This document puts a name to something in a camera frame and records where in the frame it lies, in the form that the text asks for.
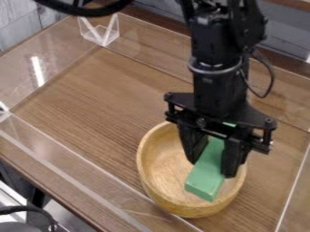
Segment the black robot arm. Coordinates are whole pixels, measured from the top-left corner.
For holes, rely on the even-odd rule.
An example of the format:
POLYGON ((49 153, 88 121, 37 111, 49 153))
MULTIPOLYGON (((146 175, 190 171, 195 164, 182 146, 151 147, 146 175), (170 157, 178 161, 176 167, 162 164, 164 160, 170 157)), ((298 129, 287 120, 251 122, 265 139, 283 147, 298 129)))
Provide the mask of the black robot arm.
POLYGON ((190 29, 192 92, 168 92, 166 120, 176 125, 187 160, 195 163, 214 136, 224 142, 220 173, 235 177, 248 153, 269 153, 277 121, 247 100, 250 59, 267 19, 255 0, 179 0, 190 29))

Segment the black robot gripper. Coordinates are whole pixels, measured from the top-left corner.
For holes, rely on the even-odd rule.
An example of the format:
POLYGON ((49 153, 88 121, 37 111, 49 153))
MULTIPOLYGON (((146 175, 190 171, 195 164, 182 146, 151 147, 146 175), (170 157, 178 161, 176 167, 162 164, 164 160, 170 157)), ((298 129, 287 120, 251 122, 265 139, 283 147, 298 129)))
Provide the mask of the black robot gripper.
POLYGON ((188 60, 192 92, 168 92, 166 120, 176 125, 187 160, 195 164, 208 135, 224 140, 220 171, 234 178, 251 150, 269 153, 277 122, 247 100, 248 60, 211 65, 188 60))

